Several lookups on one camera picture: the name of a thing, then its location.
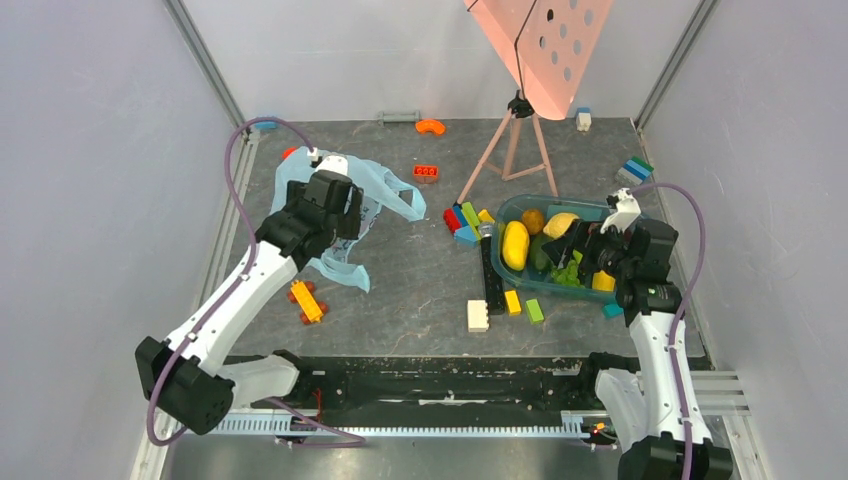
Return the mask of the yellow fake lemon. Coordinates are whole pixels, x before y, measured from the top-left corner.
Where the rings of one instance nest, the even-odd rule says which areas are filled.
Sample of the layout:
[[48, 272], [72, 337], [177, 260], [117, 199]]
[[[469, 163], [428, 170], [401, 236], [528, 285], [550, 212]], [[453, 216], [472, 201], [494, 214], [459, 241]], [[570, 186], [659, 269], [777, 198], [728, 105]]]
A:
[[545, 224], [542, 232], [551, 239], [559, 239], [563, 237], [570, 227], [578, 223], [580, 217], [571, 212], [560, 212], [554, 214]]

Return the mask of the yellow fake fruit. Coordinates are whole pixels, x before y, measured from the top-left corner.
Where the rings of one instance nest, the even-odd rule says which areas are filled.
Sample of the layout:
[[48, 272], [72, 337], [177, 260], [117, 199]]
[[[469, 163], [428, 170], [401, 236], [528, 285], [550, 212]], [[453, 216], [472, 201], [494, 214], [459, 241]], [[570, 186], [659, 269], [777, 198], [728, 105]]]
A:
[[530, 235], [520, 221], [506, 224], [502, 238], [501, 256], [504, 264], [511, 270], [521, 271], [526, 267], [530, 245]]

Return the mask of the yellow fake banana piece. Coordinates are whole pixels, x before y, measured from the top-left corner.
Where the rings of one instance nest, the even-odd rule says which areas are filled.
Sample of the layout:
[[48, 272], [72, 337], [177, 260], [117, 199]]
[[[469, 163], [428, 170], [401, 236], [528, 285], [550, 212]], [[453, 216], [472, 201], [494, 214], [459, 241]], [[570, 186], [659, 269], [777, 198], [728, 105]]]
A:
[[591, 288], [595, 291], [611, 293], [615, 291], [616, 280], [604, 271], [598, 271], [592, 276]]

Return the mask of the light blue plastic bag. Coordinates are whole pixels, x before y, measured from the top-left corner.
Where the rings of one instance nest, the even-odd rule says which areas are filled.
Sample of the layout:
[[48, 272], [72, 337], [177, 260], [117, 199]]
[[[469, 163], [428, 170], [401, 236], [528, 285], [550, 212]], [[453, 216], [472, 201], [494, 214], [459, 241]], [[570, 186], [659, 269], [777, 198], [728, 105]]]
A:
[[[417, 187], [400, 180], [387, 167], [354, 155], [348, 155], [346, 159], [348, 176], [363, 190], [364, 195], [360, 207], [359, 232], [353, 240], [336, 240], [321, 257], [311, 259], [308, 265], [330, 281], [369, 292], [370, 277], [366, 268], [348, 261], [351, 250], [371, 230], [383, 209], [387, 208], [413, 222], [425, 217], [427, 205]], [[290, 181], [305, 182], [309, 179], [313, 173], [310, 160], [309, 149], [302, 146], [290, 152], [277, 167], [271, 203], [273, 213], [285, 205]]]

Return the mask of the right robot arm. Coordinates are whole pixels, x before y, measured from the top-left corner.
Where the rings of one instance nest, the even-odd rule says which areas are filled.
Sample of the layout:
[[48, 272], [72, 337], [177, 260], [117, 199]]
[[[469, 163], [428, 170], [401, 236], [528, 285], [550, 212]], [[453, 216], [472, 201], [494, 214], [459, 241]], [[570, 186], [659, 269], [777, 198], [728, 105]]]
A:
[[580, 400], [605, 407], [622, 454], [621, 479], [728, 479], [731, 452], [717, 446], [698, 406], [681, 320], [684, 296], [668, 279], [678, 238], [670, 225], [638, 219], [628, 229], [573, 221], [545, 244], [553, 260], [579, 253], [578, 272], [615, 280], [615, 297], [633, 340], [639, 370], [600, 368], [577, 382]]

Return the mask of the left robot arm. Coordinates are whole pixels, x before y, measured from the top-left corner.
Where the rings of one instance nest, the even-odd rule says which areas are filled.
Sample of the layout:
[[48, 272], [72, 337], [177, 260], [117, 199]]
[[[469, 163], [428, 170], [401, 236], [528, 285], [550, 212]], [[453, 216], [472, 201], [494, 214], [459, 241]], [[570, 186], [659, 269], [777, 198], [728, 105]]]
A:
[[235, 364], [226, 360], [272, 296], [336, 239], [358, 232], [362, 198], [361, 188], [332, 170], [290, 182], [285, 205], [252, 232], [245, 256], [220, 288], [166, 339], [146, 337], [139, 343], [135, 361], [153, 444], [167, 443], [152, 424], [157, 411], [183, 430], [203, 435], [232, 408], [269, 398], [297, 408], [312, 399], [313, 379], [282, 356]]

